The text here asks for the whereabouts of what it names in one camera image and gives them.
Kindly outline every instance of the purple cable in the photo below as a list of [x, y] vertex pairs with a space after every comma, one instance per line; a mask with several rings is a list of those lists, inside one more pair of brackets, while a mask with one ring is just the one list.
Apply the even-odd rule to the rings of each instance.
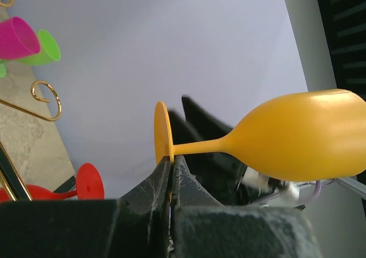
[[299, 203], [307, 204], [307, 203], [311, 203], [311, 202], [315, 201], [319, 197], [320, 191], [321, 191], [321, 181], [318, 180], [315, 182], [315, 189], [314, 189], [313, 194], [309, 197], [299, 198]]

